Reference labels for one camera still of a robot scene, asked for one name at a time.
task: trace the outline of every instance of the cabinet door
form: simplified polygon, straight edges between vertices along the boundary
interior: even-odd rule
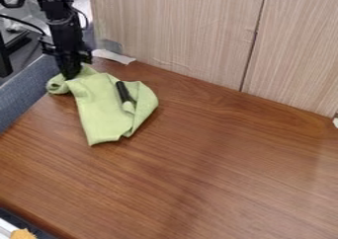
[[[239,89],[263,0],[92,0],[97,36],[138,60]]]
[[[338,0],[266,0],[243,91],[332,117]]]

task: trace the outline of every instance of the black cable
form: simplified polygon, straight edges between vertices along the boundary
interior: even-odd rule
[[[7,16],[7,15],[3,15],[3,14],[0,14],[0,18],[4,18],[4,19],[8,19],[8,20],[12,20],[12,21],[15,21],[15,22],[18,22],[18,23],[22,23],[26,26],[30,26],[36,30],[38,30],[43,36],[46,36],[44,30],[42,30],[41,28],[39,28],[38,26],[32,24],[32,23],[29,23],[29,22],[25,22],[25,21],[22,21],[22,20],[19,20],[17,18],[14,18],[14,17],[11,17],[11,16]]]
[[[72,7],[72,9],[76,13],[79,13],[79,14],[81,14],[83,16],[83,18],[85,19],[86,24],[85,24],[85,27],[82,30],[87,30],[89,28],[89,21],[88,21],[87,15],[84,12],[80,11],[79,9],[76,9],[75,7]]]

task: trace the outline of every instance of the green towel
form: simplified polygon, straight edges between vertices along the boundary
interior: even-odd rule
[[[124,102],[115,83],[120,81],[107,73],[98,73],[88,65],[72,80],[59,74],[46,88],[51,94],[74,95],[89,145],[130,137],[157,108],[155,94],[142,82],[124,82],[135,103]]]

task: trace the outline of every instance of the wooden table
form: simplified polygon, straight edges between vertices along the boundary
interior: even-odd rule
[[[0,138],[0,205],[67,239],[338,238],[330,119],[142,63],[94,67],[160,107],[89,147],[72,96],[44,96]]]

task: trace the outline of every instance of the white paper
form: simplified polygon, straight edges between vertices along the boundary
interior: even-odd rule
[[[333,119],[333,123],[338,128],[338,118]]]
[[[0,219],[0,239],[9,239],[13,231],[19,228],[8,223],[7,221]]]
[[[106,49],[95,49],[93,50],[93,56],[101,57],[109,60],[119,62],[124,65],[128,65],[133,61],[136,61],[136,58],[131,58],[125,55],[117,54]]]

